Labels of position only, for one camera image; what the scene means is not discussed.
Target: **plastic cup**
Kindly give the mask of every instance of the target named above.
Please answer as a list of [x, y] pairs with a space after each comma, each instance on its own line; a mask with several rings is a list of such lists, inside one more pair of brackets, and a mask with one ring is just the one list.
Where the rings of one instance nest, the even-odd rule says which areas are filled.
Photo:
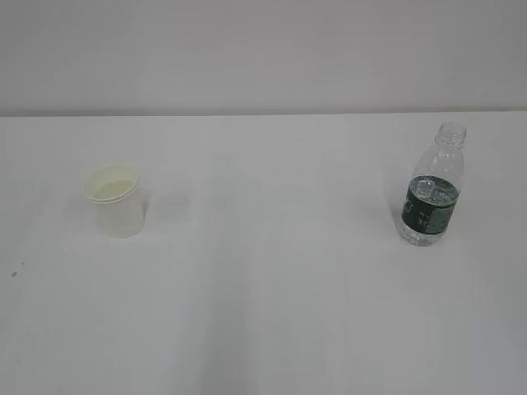
[[145, 214], [138, 185], [138, 170], [125, 163], [102, 166], [84, 183], [84, 194], [96, 206], [97, 225], [107, 235], [124, 239], [141, 230]]

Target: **bottle neck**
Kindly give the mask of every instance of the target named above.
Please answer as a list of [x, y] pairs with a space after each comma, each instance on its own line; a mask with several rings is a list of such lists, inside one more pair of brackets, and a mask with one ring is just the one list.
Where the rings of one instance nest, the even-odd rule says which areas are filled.
[[443, 151], [457, 151], [464, 147], [467, 129], [457, 123], [443, 123], [436, 136], [436, 143]]

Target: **white wall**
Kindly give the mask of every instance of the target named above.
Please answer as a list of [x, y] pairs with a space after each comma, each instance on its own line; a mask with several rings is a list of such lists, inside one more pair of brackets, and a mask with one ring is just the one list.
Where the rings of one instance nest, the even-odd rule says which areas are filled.
[[3, 0], [0, 114], [527, 108], [525, 0]]

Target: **bottle label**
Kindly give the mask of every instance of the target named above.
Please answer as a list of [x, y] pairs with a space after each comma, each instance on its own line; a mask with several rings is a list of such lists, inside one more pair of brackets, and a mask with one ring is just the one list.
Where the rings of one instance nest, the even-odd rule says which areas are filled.
[[455, 200], [449, 205], [437, 206], [424, 202], [412, 192], [411, 188], [408, 188], [402, 217], [404, 223], [416, 232], [425, 235], [438, 235], [448, 227], [454, 207]]

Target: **water bottle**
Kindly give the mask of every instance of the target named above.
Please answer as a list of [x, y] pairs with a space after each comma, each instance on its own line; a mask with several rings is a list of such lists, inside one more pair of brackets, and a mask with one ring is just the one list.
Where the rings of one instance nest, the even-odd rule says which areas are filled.
[[436, 143], [413, 171], [397, 231], [409, 243], [428, 246], [446, 232], [463, 181], [467, 129], [444, 123]]

